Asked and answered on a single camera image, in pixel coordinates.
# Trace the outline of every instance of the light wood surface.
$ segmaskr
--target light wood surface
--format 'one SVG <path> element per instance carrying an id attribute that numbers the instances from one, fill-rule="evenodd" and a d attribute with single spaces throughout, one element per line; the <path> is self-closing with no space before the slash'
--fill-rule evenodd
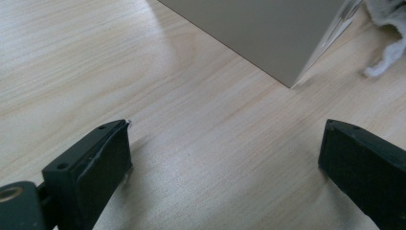
<path id="1" fill-rule="evenodd" d="M 317 159 L 327 118 L 406 149 L 406 57 L 360 74 L 398 38 L 363 6 L 288 89 L 155 0 L 1 1 L 0 184 L 125 118 L 134 173 L 95 229 L 376 229 Z"/>

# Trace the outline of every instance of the white cloth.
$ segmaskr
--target white cloth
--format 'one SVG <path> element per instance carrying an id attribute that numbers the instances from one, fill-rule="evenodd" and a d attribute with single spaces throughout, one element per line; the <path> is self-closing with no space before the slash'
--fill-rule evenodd
<path id="1" fill-rule="evenodd" d="M 367 0 L 366 3 L 373 23 L 377 26 L 393 25 L 402 35 L 402 39 L 385 48 L 381 61 L 364 71 L 368 77 L 378 77 L 402 57 L 406 48 L 406 1 Z"/>

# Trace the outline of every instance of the screw hole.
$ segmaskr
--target screw hole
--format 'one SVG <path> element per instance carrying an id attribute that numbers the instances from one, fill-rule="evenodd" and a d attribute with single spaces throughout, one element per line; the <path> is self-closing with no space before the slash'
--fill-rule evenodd
<path id="1" fill-rule="evenodd" d="M 56 168 L 59 170 L 63 170 L 63 169 L 66 169 L 67 167 L 68 167 L 68 164 L 62 163 L 62 164 L 57 165 Z"/>
<path id="2" fill-rule="evenodd" d="M 401 219 L 405 220 L 405 219 L 406 219 L 406 214 L 405 214 L 405 213 L 401 213 L 401 214 L 399 215 L 399 217 L 400 217 Z"/>
<path id="3" fill-rule="evenodd" d="M 23 190 L 24 189 L 22 187 L 11 187 L 7 190 L 0 191 L 0 203 L 18 197 L 21 193 L 23 193 Z"/>

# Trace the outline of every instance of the wooden floor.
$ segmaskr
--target wooden floor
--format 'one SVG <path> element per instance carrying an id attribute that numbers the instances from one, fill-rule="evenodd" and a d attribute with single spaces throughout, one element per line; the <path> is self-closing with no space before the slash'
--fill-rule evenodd
<path id="1" fill-rule="evenodd" d="M 406 149 L 406 57 L 361 74 L 397 39 L 363 6 L 288 89 L 156 0 L 2 1 L 0 184 L 125 118 L 134 173 L 95 229 L 376 229 L 317 159 L 328 118 Z"/>

